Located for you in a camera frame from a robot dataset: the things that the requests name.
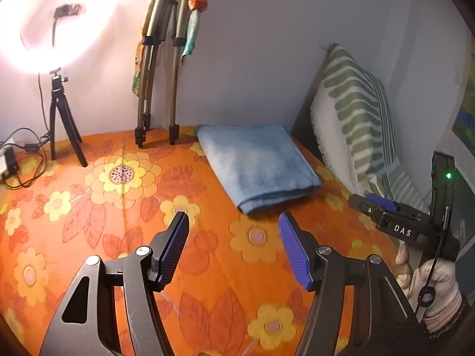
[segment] blue towel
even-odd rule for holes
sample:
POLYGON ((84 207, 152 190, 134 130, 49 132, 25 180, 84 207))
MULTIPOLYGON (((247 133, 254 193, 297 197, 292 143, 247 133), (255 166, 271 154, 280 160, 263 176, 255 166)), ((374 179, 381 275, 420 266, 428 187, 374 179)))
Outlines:
POLYGON ((200 125, 196 135, 222 186, 245 214, 305 196, 321 186, 279 124, 200 125))

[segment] glowing ring light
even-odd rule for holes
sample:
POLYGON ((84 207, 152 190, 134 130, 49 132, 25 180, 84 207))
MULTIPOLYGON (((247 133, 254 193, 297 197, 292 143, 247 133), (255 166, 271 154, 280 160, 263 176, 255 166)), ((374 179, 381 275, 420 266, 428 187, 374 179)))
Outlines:
POLYGON ((118 0, 72 0, 85 7, 81 28, 68 36, 66 44, 54 48, 28 50, 20 35, 21 25, 34 0, 1 0, 0 46, 4 54, 19 69, 37 73, 53 71, 71 63, 89 48, 112 16, 118 0))

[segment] blue gripper pad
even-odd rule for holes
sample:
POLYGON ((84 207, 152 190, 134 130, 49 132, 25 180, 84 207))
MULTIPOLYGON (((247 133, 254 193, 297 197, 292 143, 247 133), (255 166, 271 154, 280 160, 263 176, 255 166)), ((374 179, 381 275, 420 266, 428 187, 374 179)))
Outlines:
POLYGON ((168 239, 167 246, 160 257, 160 275, 157 282, 162 289, 172 281, 178 261, 180 260, 181 252, 183 251, 188 237, 188 216, 185 213, 182 214, 182 217, 179 217, 178 215, 175 216, 170 224, 169 229, 173 228, 174 224, 176 226, 174 227, 172 235, 168 239))
POLYGON ((390 201, 386 198, 381 198, 380 196, 377 196, 375 194, 367 194, 365 198, 371 202, 380 204, 388 211, 397 212, 399 210, 398 206, 393 201, 390 201))
POLYGON ((279 234, 284 244, 295 278, 306 290, 311 289, 313 278, 310 272, 310 260, 297 235, 303 233, 290 213, 279 217, 279 234))

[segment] white wall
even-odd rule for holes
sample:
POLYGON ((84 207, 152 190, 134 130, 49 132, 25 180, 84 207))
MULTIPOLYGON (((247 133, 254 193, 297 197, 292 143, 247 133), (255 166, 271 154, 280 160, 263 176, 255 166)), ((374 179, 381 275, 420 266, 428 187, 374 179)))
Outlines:
POLYGON ((459 91, 465 89, 470 34, 450 0, 392 4, 373 71, 386 86, 400 159, 424 196, 431 188, 433 152, 452 127, 459 91))
MULTIPOLYGON (((145 4, 120 4, 96 44, 65 68, 66 94, 84 135, 136 127, 131 84, 145 4)), ((177 122, 280 122, 290 129, 323 48, 339 42, 386 84, 398 152, 425 194, 432 151, 457 97, 466 36, 450 0, 210 0, 181 73, 177 122)), ((157 68, 154 126, 168 124, 164 65, 171 51, 163 47, 157 68)), ((48 101, 49 76, 42 83, 48 101)), ((1 53, 0 87, 0 139, 20 126, 42 131, 36 77, 1 53)))
MULTIPOLYGON (((131 84, 145 3, 127 0, 120 5, 98 42, 66 68, 66 94, 85 135, 136 127, 131 84)), ((210 0, 196 51, 181 76, 177 121, 277 121, 290 128, 324 56, 319 44, 341 42, 362 64, 372 65, 389 8, 390 0, 210 0)), ((154 125, 168 124, 165 54, 161 59, 154 125)), ((16 70, 2 54, 0 70, 6 114, 0 138, 20 126, 42 130, 36 77, 16 70)), ((49 76, 42 83, 48 96, 49 76)))

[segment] painting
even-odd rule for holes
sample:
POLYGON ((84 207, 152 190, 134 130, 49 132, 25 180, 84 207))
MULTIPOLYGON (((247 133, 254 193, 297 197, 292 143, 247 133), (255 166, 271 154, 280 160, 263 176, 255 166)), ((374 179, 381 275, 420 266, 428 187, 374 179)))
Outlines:
POLYGON ((475 156, 475 39, 472 38, 467 87, 452 131, 475 156))

